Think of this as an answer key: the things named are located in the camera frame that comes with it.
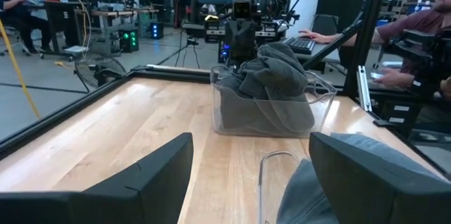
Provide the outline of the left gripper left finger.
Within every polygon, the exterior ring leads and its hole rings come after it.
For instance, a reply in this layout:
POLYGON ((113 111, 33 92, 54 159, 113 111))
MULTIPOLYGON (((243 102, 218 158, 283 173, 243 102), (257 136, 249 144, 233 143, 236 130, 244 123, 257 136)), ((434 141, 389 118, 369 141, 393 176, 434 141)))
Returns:
POLYGON ((177 224, 193 154, 184 132, 81 192, 0 193, 0 224, 177 224))

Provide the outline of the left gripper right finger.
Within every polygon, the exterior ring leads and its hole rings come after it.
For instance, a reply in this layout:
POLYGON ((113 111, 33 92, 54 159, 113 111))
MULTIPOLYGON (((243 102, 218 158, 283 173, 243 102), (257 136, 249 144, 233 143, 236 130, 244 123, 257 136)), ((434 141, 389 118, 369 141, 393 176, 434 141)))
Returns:
POLYGON ((340 224, 451 224, 451 183, 320 132, 309 137, 319 183, 340 224))

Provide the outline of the blue-grey baseball cap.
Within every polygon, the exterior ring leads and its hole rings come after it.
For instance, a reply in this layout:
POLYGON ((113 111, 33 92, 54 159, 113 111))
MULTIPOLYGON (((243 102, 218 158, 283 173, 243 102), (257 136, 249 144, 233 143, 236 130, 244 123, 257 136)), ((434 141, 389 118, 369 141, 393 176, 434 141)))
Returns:
MULTIPOLYGON (((338 133, 330 136, 391 161, 405 161, 409 158, 387 144, 367 136, 338 133)), ((311 157, 301 160, 290 178, 278 209, 277 224, 340 224, 319 183, 311 157)))

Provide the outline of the clear plastic bin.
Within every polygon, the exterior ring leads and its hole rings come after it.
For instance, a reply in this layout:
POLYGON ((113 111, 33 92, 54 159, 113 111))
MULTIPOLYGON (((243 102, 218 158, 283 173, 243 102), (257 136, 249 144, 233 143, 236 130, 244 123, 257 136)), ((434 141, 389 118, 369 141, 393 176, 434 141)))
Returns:
POLYGON ((258 224, 276 224, 285 188, 299 165, 299 159, 288 151, 265 155, 259 167, 258 224))
POLYGON ((275 101, 244 97, 236 83, 226 84, 235 74, 225 66, 211 69, 214 130, 224 135, 303 138, 320 131, 337 90, 307 71, 307 100, 275 101))

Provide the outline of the keyboard with colourful keys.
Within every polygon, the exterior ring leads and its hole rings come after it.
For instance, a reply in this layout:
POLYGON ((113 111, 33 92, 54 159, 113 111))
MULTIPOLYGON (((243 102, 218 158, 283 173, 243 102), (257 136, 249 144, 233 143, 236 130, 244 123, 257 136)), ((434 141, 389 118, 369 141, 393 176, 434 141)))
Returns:
POLYGON ((291 37, 284 41, 295 53, 311 55, 316 42, 308 37, 291 37))

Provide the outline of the person's hand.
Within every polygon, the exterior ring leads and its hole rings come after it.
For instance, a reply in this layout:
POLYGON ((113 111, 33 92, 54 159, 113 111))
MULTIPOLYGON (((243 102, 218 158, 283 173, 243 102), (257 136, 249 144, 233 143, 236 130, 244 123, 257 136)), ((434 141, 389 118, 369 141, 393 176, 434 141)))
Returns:
POLYGON ((300 37, 309 38, 319 44, 328 44, 333 41, 333 35, 322 35, 311 30, 300 30, 300 37))
POLYGON ((375 79, 374 82, 385 87, 407 88, 414 80, 413 75, 401 73, 400 71, 392 68, 382 68, 380 69, 380 72, 382 76, 375 79))

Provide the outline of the black drawer cabinet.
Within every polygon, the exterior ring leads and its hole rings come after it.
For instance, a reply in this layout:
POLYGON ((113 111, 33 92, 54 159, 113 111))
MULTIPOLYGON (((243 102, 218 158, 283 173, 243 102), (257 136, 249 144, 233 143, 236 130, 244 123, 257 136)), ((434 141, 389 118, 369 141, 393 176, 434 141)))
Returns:
POLYGON ((408 137, 424 104, 406 94, 372 95, 373 110, 390 130, 408 137))

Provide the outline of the black box blue lights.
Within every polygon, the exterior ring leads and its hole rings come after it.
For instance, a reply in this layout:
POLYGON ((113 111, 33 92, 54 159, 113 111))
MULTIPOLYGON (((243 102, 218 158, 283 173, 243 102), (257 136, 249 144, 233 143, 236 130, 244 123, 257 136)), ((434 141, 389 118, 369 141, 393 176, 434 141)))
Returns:
POLYGON ((150 23, 149 34, 151 39, 162 39, 164 37, 164 25, 160 22, 150 23))

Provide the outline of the silver metal plate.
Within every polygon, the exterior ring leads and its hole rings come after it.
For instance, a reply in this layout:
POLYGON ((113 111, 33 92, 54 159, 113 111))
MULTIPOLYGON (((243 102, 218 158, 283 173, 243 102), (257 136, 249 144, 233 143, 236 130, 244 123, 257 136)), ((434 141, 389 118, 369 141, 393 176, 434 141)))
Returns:
POLYGON ((372 112, 371 97, 369 92, 365 66, 358 66, 357 68, 357 86, 360 106, 365 111, 372 112))

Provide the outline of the black room divider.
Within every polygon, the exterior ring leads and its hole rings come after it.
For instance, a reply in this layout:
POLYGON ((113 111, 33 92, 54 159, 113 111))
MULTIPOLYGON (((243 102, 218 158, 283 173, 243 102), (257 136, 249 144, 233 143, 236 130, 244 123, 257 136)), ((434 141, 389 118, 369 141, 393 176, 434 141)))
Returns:
POLYGON ((364 0, 318 0, 316 13, 338 17, 339 32, 353 23, 364 5, 364 0))

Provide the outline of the black computer green lights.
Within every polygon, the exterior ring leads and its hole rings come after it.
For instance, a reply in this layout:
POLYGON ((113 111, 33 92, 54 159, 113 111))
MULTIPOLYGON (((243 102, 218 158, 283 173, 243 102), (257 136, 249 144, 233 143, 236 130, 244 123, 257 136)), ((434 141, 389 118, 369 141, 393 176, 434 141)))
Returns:
POLYGON ((138 30, 119 30, 119 44, 122 52, 132 53, 139 50, 138 30))

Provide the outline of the black floor fan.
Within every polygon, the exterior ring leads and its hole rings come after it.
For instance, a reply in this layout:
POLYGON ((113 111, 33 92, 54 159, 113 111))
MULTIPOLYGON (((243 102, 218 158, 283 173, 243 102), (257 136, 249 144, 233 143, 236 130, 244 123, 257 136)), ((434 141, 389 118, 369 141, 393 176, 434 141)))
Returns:
POLYGON ((85 84, 93 88, 121 79, 127 73, 123 65, 114 57, 101 54, 78 57, 75 60, 75 72, 85 84))

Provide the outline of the wooden workbench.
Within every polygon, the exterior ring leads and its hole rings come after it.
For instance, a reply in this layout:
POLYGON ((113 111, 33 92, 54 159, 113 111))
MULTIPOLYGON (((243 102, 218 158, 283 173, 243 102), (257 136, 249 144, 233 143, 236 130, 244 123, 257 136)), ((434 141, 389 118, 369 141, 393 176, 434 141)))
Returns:
POLYGON ((100 18, 100 27, 92 29, 101 31, 105 49, 110 52, 111 45, 115 42, 115 39, 111 38, 112 33, 121 30, 137 30, 137 36, 140 37, 143 26, 140 15, 149 15, 150 21, 153 22, 158 12, 159 10, 154 8, 127 8, 122 11, 91 10, 89 15, 100 18), (119 25, 109 25, 109 18, 119 18, 121 22, 119 25))

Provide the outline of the black device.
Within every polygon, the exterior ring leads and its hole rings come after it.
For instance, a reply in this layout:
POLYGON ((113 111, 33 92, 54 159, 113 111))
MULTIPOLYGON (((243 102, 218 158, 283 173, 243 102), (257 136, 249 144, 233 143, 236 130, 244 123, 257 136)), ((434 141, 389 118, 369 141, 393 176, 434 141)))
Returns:
POLYGON ((451 76, 451 27, 434 35, 405 30, 386 49, 419 65, 409 88, 412 94, 431 97, 439 90, 441 81, 451 76))

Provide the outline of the black desk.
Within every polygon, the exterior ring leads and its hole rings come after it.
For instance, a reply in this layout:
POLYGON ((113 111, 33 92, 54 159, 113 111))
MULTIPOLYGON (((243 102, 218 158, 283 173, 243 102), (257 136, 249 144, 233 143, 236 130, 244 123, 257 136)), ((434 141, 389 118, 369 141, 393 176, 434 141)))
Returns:
POLYGON ((44 10, 47 14, 52 51, 45 51, 44 55, 64 56, 73 61, 83 51, 81 20, 77 16, 81 3, 45 1, 43 4, 30 2, 26 6, 32 10, 44 10))

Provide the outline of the black aluminium table frame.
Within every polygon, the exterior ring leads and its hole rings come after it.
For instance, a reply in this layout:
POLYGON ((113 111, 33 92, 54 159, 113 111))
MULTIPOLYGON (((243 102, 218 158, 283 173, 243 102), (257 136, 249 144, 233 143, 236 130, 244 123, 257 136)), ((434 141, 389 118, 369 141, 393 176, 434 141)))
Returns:
MULTIPOLYGON (((374 5, 376 5, 376 2, 378 3, 378 6, 380 6, 382 0, 371 0, 375 1, 374 5)), ((356 52, 357 48, 369 48, 369 37, 367 35, 370 34, 369 25, 376 23, 376 17, 374 16, 376 14, 376 9, 370 9, 370 6, 364 6, 363 10, 363 16, 360 22, 353 23, 344 31, 344 36, 340 37, 337 41, 332 42, 331 44, 328 44, 323 48, 322 50, 318 51, 318 53, 314 56, 312 56, 309 60, 307 60, 307 64, 305 64, 304 68, 307 70, 307 68, 311 68, 312 66, 316 65, 320 62, 323 58, 326 57, 326 55, 329 55, 332 52, 332 49, 338 48, 339 44, 342 44, 344 41, 350 38, 350 35, 357 34, 357 37, 363 40, 357 40, 357 46, 356 46, 356 52)), ((357 57, 354 58, 352 67, 357 70, 357 66, 363 65, 363 57, 361 59, 362 61, 358 61, 357 57)), ((30 143, 31 141, 37 139, 44 133, 47 133, 47 131, 53 129, 57 125, 61 124, 63 121, 68 120, 70 117, 74 116, 76 113, 80 112, 82 109, 85 109, 86 107, 90 106, 94 102, 96 102, 98 99, 104 97, 108 93, 112 92, 113 90, 119 88, 122 84, 125 84, 128 80, 131 80, 134 77, 143 77, 143 78, 149 78, 149 79, 159 79, 159 80, 172 80, 172 81, 181 81, 181 82, 197 82, 197 83, 208 83, 208 79, 206 78, 209 76, 209 72, 207 70, 203 69, 191 69, 191 68, 177 68, 177 67, 171 67, 171 66, 157 66, 157 65, 147 65, 147 66, 138 66, 137 68, 133 68, 129 73, 125 74, 124 77, 121 79, 115 80, 111 83, 108 83, 104 85, 103 87, 98 88, 97 90, 94 90, 93 92, 90 92, 86 94, 83 98, 78 99, 77 101, 74 101, 73 103, 64 106, 63 108, 51 113, 50 115, 40 118, 37 122, 31 124, 28 127, 23 128, 22 130, 19 130, 18 132, 2 139, 0 141, 0 161, 5 159, 7 156, 10 156, 26 144, 30 143)), ((348 73, 346 80, 357 80, 357 73, 351 72, 348 73)), ((342 87, 340 91, 338 91, 338 96, 347 97, 351 101, 357 102, 357 98, 355 97, 355 94, 357 93, 356 89, 353 89, 354 83, 346 82, 345 86, 342 87)), ((401 95, 400 92, 388 92, 385 90, 374 90, 370 91, 371 94, 396 94, 401 95)), ((413 145, 410 145, 409 142, 404 142, 404 140, 396 134, 393 130, 388 130, 390 133, 392 133, 394 136, 398 137, 400 141, 405 143, 406 146, 412 149, 413 145)), ((446 173, 446 171, 442 168, 442 166, 439 166, 436 162, 434 162, 432 159, 430 159, 427 155, 423 154, 421 151, 416 150, 413 148, 415 153, 417 153, 420 158, 425 160, 427 163, 429 163, 433 168, 435 168, 438 172, 442 173, 445 178, 451 178, 451 174, 446 173)))

